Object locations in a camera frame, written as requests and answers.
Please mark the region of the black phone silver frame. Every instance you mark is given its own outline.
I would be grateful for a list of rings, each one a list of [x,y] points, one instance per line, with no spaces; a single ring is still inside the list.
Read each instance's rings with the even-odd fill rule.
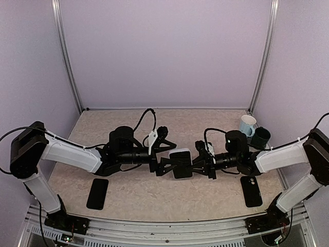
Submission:
[[[193,176],[190,168],[192,166],[192,159],[187,155],[175,156],[170,158],[173,164],[177,164],[177,167],[173,169],[175,179],[187,179]]]

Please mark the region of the black phone case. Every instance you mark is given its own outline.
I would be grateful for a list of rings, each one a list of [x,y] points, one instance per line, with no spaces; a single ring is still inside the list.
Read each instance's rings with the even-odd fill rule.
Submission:
[[[246,207],[262,206],[263,200],[256,177],[242,176],[240,182]]]

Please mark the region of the black phone dark frame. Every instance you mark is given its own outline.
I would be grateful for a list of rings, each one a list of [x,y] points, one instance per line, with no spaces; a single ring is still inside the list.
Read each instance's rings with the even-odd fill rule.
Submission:
[[[94,179],[88,195],[86,207],[94,210],[102,210],[105,203],[107,188],[107,179]]]

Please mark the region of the lilac silicone phone case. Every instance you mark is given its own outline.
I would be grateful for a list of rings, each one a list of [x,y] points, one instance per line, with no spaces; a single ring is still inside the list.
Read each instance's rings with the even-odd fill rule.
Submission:
[[[169,158],[175,157],[177,155],[178,156],[187,155],[191,157],[191,151],[189,148],[173,149],[169,151]]]

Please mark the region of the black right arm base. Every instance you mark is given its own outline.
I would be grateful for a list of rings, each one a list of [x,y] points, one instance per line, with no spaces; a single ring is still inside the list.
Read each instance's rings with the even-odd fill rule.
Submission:
[[[269,207],[266,209],[266,214],[245,219],[248,234],[265,232],[290,224],[287,213],[282,212],[276,206],[280,195],[281,193],[273,199]]]

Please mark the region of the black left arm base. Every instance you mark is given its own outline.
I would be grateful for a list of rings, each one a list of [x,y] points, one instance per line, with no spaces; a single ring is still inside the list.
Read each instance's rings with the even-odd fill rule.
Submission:
[[[58,230],[71,232],[72,234],[86,235],[90,220],[88,218],[68,214],[59,195],[58,199],[61,206],[60,210],[52,214],[47,213],[44,222],[45,225]]]

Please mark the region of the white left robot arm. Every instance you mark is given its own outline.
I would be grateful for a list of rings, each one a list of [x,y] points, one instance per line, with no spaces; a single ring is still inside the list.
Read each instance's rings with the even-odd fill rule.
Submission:
[[[86,147],[71,143],[46,131],[40,121],[26,127],[11,143],[10,173],[20,179],[36,197],[52,221],[62,229],[72,224],[59,195],[56,195],[38,170],[40,160],[71,165],[94,175],[108,177],[121,170],[121,165],[149,165],[150,172],[162,173],[157,154],[176,148],[167,140],[168,128],[160,126],[147,136],[143,146],[128,126],[117,127],[104,146]]]

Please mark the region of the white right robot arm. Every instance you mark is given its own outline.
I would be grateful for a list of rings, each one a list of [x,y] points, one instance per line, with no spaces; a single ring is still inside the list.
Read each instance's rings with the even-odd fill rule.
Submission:
[[[263,217],[267,228],[283,220],[283,213],[328,185],[328,137],[313,128],[303,138],[291,143],[255,152],[249,150],[247,137],[239,130],[225,133],[225,153],[215,154],[207,140],[195,143],[199,156],[192,161],[191,172],[216,179],[216,171],[237,168],[244,175],[255,177],[272,170],[295,164],[310,165],[310,172],[292,187],[280,193]]]

